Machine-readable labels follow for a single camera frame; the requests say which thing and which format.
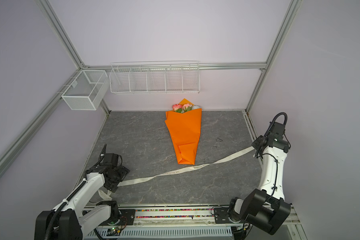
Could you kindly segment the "orange yellow wrapping paper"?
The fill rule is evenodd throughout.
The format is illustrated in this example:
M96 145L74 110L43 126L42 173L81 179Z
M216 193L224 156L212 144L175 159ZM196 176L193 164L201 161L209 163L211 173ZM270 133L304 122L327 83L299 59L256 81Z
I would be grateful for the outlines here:
M183 99L178 104L192 104ZM169 130L179 165L194 165L201 136L202 109L176 113L166 112L165 124Z

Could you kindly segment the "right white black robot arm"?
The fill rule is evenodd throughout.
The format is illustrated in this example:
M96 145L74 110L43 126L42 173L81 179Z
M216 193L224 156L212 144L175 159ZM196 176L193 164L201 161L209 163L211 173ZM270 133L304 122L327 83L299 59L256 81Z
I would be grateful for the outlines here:
M274 235L291 212L283 190L284 163L291 148L285 137L287 122L285 112L276 114L266 132L252 143L254 157L263 162L259 187L245 199L232 199L228 208L230 220L243 223L242 239L252 227Z

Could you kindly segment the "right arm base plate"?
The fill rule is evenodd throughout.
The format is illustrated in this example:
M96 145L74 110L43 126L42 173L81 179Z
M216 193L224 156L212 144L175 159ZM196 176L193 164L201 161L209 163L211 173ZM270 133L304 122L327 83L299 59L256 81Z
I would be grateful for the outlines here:
M216 224L234 224L235 222L231 220L228 209L226 207L214 206L211 208L211 215L215 219Z

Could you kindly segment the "pink fake rose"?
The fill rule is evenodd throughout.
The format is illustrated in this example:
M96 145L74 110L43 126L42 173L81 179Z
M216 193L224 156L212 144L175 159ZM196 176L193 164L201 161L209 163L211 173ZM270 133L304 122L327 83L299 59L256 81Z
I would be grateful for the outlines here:
M182 113L183 112L183 106L181 104L175 104L172 106L173 111L176 113Z

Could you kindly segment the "cream printed ribbon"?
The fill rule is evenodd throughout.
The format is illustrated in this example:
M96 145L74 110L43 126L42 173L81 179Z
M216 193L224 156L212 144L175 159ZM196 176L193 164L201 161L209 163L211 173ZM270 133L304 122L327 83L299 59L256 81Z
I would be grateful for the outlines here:
M100 189L91 203L116 200L130 205L227 204L232 198L245 197L255 189L261 170L253 152L244 150L213 164L129 180L115 193Z

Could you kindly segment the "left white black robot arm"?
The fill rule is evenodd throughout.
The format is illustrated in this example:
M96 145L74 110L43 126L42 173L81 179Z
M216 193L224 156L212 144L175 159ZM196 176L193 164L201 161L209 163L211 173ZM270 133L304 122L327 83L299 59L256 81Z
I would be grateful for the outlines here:
M122 156L107 153L103 148L98 161L85 171L81 183L52 210L41 212L35 225L36 240L82 240L94 233L98 239L103 236L98 231L101 224L112 227L111 236L119 236L134 223L132 210L121 211L114 200L105 200L90 210L85 207L97 191L104 187L114 192L129 169L123 166Z

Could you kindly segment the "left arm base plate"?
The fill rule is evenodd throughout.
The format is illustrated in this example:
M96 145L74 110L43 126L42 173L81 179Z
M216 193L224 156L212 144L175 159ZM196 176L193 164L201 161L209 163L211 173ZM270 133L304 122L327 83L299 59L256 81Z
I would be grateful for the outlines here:
M135 209L121 209L119 210L119 219L107 222L109 226L132 226L135 220Z

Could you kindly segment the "white fake rose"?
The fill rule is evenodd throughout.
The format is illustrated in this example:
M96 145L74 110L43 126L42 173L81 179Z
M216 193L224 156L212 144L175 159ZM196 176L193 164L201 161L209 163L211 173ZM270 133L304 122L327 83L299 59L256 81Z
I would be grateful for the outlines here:
M198 106L198 105L193 105L193 106L192 106L192 110L197 110L197 109L201 109L201 107Z

